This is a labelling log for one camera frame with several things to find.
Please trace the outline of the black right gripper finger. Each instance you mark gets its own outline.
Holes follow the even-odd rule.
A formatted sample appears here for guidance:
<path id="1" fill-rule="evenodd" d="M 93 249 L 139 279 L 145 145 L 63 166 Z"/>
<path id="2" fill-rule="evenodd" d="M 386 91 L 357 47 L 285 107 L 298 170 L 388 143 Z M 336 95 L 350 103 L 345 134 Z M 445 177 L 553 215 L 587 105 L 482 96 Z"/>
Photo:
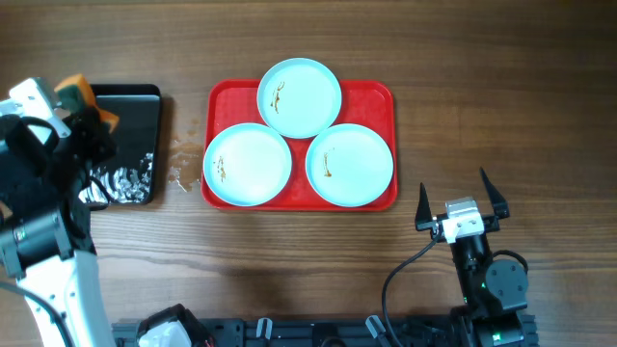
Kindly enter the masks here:
<path id="1" fill-rule="evenodd" d="M 415 226 L 417 231 L 424 231 L 433 228 L 433 215 L 423 183 L 419 185 L 419 199 L 416 209 Z"/>
<path id="2" fill-rule="evenodd" d="M 480 168 L 480 175 L 487 191 L 489 201 L 494 214 L 500 219 L 510 217 L 509 205 L 505 197 L 499 192 L 496 186 L 490 181 L 483 168 Z"/>

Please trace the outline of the orange green sponge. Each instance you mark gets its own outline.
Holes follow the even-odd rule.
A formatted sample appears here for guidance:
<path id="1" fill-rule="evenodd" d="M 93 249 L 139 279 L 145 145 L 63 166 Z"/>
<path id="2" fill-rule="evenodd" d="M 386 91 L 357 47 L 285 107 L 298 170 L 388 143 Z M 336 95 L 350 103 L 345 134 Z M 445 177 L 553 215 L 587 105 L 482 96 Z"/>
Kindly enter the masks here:
<path id="1" fill-rule="evenodd" d="M 60 99 L 61 108 L 70 114 L 94 108 L 110 133 L 116 129 L 119 117 L 97 105 L 93 88 L 83 74 L 69 76 L 54 88 L 54 92 Z"/>

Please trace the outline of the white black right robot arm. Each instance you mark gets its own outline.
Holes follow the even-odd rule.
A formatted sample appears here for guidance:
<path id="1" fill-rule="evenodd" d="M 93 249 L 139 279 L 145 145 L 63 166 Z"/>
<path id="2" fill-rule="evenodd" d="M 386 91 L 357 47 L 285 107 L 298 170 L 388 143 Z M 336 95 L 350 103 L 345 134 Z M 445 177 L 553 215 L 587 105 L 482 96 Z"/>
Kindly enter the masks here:
<path id="1" fill-rule="evenodd" d="M 464 304 L 449 313 L 453 346 L 530 346 L 537 338 L 523 320 L 527 308 L 528 263 L 509 250 L 493 251 L 487 235 L 510 217 L 505 197 L 480 172 L 493 212 L 483 215 L 472 197 L 450 200 L 445 212 L 431 212 L 426 188 L 419 187 L 415 225 L 433 243 L 449 246 Z"/>

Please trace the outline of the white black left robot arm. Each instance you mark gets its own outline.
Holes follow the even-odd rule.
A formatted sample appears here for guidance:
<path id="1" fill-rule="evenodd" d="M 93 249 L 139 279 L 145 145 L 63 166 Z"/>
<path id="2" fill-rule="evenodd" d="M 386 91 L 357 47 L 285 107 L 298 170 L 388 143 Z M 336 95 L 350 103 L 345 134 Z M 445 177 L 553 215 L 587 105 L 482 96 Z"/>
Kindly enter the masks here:
<path id="1" fill-rule="evenodd" d="M 80 199 L 91 165 L 115 153 L 88 107 L 63 121 L 1 119 L 1 264 L 25 298 L 46 346 L 119 346 L 100 292 L 91 210 Z"/>

